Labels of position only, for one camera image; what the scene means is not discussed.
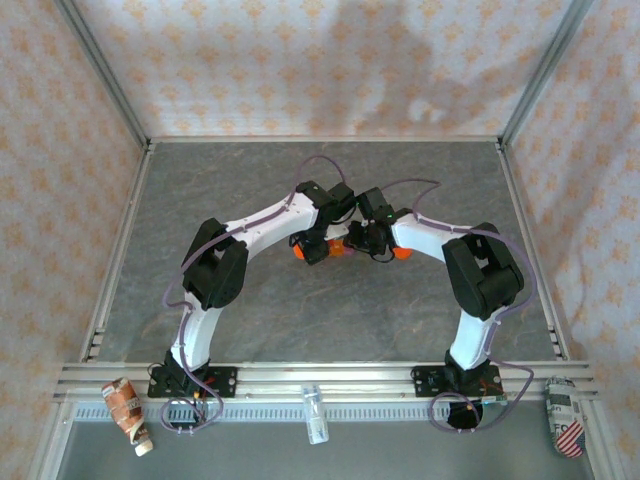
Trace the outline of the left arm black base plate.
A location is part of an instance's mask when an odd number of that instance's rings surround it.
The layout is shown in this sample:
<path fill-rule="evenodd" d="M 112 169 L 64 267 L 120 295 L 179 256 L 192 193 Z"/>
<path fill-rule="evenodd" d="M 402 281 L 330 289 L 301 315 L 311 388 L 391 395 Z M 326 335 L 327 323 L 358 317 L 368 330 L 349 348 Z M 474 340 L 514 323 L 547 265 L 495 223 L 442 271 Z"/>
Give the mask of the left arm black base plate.
<path fill-rule="evenodd" d="M 197 378 L 222 398 L 234 398 L 238 368 L 210 365 L 195 372 Z M 195 392 L 205 394 L 203 387 L 194 383 L 182 370 L 172 375 L 165 366 L 151 369 L 147 396 L 150 398 L 191 397 Z"/>

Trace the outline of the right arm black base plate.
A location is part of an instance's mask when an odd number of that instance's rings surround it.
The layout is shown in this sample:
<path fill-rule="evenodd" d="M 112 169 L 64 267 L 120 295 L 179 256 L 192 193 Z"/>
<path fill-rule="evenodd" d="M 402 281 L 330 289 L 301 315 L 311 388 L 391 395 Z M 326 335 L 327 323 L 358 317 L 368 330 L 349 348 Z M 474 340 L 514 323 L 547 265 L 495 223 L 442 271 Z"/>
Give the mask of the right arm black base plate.
<path fill-rule="evenodd" d="M 415 395 L 435 397 L 445 392 L 467 397 L 503 395 L 500 372 L 495 365 L 459 370 L 452 365 L 418 365 L 411 370 Z"/>

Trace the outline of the aluminium frame post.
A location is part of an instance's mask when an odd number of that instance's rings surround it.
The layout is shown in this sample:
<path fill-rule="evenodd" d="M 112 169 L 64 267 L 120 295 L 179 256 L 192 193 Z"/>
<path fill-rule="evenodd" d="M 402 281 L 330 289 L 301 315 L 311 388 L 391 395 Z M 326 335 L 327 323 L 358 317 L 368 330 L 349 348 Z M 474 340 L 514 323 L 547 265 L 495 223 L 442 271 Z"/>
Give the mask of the aluminium frame post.
<path fill-rule="evenodd" d="M 146 149 L 149 145 L 150 137 L 146 134 L 141 121 L 76 1 L 53 0 L 53 3 L 78 41 L 85 57 L 104 86 L 116 110 L 121 115 L 135 143 L 142 149 Z"/>
<path fill-rule="evenodd" d="M 498 144 L 502 149 L 515 140 L 593 3 L 594 0 L 571 0 L 549 44 L 543 50 L 503 133 L 498 137 Z"/>

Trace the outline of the wide aluminium frame rail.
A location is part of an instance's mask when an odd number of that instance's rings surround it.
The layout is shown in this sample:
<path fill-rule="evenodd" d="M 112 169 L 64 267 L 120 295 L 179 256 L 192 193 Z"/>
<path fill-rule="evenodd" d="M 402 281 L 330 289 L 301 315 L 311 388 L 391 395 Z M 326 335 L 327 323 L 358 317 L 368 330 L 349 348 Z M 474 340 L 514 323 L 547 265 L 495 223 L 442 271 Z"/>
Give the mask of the wide aluminium frame rail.
<path fill-rule="evenodd" d="M 293 403 L 300 400 L 301 388 L 306 385 L 318 386 L 323 399 L 329 403 L 409 402 L 416 398 L 411 377 L 413 368 L 411 362 L 244 362 L 237 366 L 237 373 L 227 384 L 235 393 L 230 399 L 232 403 Z M 586 361 L 517 362 L 511 367 L 501 366 L 500 374 L 495 377 L 501 381 L 508 399 L 513 399 L 527 380 L 525 368 L 534 373 L 523 396 L 525 400 L 540 399 L 547 379 L 554 375 L 570 378 L 580 398 L 596 398 L 603 390 Z M 54 386 L 53 398 L 97 401 L 105 383 L 127 377 L 145 399 L 149 372 L 150 367 L 144 363 L 67 363 Z"/>

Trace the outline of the thin aluminium frame rail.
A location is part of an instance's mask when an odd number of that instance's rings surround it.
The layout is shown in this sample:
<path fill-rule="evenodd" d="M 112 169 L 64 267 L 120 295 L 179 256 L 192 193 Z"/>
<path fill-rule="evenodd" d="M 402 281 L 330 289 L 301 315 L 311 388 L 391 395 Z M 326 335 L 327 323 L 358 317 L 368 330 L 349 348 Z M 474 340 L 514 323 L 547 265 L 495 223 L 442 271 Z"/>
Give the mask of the thin aluminium frame rail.
<path fill-rule="evenodd" d="M 131 182 L 128 197 L 125 201 L 125 208 L 118 225 L 116 240 L 113 245 L 99 295 L 80 348 L 80 363 L 87 363 L 97 356 L 100 343 L 95 344 L 94 340 L 96 337 L 102 337 L 109 320 L 121 269 L 126 257 L 128 244 L 134 228 L 136 215 L 145 188 L 154 150 L 155 144 L 150 141 L 142 151 L 140 162 Z"/>
<path fill-rule="evenodd" d="M 499 143 L 496 135 L 422 135 L 422 136 L 314 136 L 314 135 L 245 135 L 245 136 L 155 136 L 150 145 L 163 143 L 344 143 L 344 142 L 410 142 L 410 143 Z"/>
<path fill-rule="evenodd" d="M 522 233 L 524 245 L 531 261 L 537 280 L 538 299 L 540 300 L 549 337 L 551 339 L 556 357 L 562 361 L 571 360 L 571 353 L 565 339 L 563 326 L 561 325 L 557 309 L 553 302 L 549 287 L 546 282 L 544 268 L 540 262 L 535 239 L 532 231 L 532 224 L 529 221 L 525 210 L 524 197 L 514 175 L 514 170 L 509 163 L 506 148 L 499 142 L 495 143 L 496 151 L 501 162 L 501 166 L 514 204 L 518 224 Z"/>

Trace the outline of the white orange patterned cloth backdrop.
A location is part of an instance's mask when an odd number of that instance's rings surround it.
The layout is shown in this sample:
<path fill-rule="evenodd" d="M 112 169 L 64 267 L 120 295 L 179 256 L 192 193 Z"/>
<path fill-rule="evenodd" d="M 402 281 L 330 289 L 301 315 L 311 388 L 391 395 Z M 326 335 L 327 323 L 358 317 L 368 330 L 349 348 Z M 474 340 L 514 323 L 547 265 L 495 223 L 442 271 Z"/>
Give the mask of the white orange patterned cloth backdrop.
<path fill-rule="evenodd" d="M 152 136 L 501 134 L 571 0 L 77 0 Z M 640 480 L 640 0 L 594 0 L 510 161 Z M 0 479 L 23 480 L 139 145 L 53 0 L 0 0 Z"/>

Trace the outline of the crumpled brown drink bottle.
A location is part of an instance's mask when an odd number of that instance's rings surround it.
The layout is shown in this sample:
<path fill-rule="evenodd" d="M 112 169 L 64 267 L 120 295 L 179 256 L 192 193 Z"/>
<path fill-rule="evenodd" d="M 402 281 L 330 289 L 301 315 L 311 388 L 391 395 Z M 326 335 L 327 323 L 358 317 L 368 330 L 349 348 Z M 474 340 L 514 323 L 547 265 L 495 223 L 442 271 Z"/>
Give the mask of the crumpled brown drink bottle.
<path fill-rule="evenodd" d="M 117 378 L 105 384 L 101 393 L 112 419 L 125 433 L 136 455 L 142 457 L 151 452 L 154 445 L 132 382 L 127 377 Z"/>

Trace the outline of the clear plastic bottle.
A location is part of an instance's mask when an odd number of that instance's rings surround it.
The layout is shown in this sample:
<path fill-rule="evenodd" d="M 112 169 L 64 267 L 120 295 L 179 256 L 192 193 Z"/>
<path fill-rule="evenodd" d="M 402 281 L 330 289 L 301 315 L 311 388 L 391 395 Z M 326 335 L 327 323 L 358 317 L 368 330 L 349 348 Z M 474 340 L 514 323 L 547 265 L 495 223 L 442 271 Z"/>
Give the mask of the clear plastic bottle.
<path fill-rule="evenodd" d="M 328 442 L 328 423 L 320 388 L 312 384 L 303 385 L 301 394 L 309 443 L 319 445 Z"/>

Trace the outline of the newsprint can with flag print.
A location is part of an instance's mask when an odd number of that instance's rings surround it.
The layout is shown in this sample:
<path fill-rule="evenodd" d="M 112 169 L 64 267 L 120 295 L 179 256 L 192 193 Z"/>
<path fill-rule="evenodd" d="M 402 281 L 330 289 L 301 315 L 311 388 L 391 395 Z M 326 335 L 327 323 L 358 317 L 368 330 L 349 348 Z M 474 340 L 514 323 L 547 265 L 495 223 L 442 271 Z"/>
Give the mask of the newsprint can with flag print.
<path fill-rule="evenodd" d="M 576 385 L 568 377 L 546 380 L 544 398 L 552 445 L 570 459 L 581 457 L 586 450 L 583 414 L 576 395 Z"/>

